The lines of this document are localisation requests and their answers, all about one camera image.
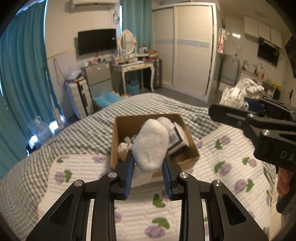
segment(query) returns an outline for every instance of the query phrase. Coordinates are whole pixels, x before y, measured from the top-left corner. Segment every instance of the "white wooden desk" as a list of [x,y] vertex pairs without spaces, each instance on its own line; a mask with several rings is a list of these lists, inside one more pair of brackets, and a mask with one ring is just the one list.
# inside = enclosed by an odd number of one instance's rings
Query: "white wooden desk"
[[119,64],[119,65],[112,65],[113,70],[116,72],[121,72],[122,74],[122,82],[123,82],[123,89],[124,93],[126,93],[126,79],[125,79],[125,73],[126,72],[131,72],[135,70],[142,70],[142,76],[141,76],[141,86],[143,88],[144,86],[144,81],[143,81],[143,69],[150,68],[151,69],[151,81],[150,81],[150,86],[151,86],[151,91],[154,92],[153,88],[153,78],[154,78],[154,66],[152,61],[137,61],[134,63],[130,64]]

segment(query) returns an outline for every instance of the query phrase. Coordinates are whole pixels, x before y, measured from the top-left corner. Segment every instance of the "ceiling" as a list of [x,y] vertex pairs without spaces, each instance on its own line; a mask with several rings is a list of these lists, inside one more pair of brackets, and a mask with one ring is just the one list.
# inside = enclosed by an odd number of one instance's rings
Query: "ceiling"
[[260,20],[279,30],[283,41],[291,36],[285,22],[265,0],[219,0],[223,15],[244,18],[244,15]]

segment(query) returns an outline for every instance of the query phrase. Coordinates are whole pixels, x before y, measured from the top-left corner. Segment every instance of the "gray checkered blanket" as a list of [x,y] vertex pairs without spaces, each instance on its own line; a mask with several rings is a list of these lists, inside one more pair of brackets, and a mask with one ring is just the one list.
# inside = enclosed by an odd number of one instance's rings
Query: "gray checkered blanket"
[[[16,235],[25,240],[38,222],[37,207],[46,193],[48,174],[57,157],[63,154],[108,155],[116,116],[158,113],[180,114],[195,141],[219,127],[209,118],[207,108],[183,104],[157,94],[127,98],[76,122],[16,164],[1,181],[0,212]],[[274,182],[275,168],[266,164],[265,170]]]

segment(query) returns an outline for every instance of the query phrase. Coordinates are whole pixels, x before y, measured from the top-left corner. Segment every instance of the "yellow tape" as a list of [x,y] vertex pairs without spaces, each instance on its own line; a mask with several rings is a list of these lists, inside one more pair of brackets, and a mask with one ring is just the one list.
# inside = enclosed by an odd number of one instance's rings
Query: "yellow tape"
[[65,50],[65,51],[63,51],[63,52],[60,52],[60,53],[57,53],[57,54],[54,54],[54,55],[52,55],[52,56],[47,57],[47,60],[49,60],[49,59],[51,59],[51,58],[53,58],[53,57],[55,57],[55,56],[58,56],[58,55],[60,55],[60,54],[63,54],[63,53],[66,53],[66,52],[70,52],[70,51],[75,51],[75,50],[76,50],[76,48]]

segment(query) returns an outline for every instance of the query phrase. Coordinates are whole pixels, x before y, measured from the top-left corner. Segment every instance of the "wardrobe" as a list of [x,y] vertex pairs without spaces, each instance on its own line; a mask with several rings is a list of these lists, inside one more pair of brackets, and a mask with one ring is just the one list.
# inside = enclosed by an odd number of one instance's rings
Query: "wardrobe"
[[208,101],[218,67],[222,25],[214,3],[179,3],[152,10],[154,49],[163,62],[163,87]]

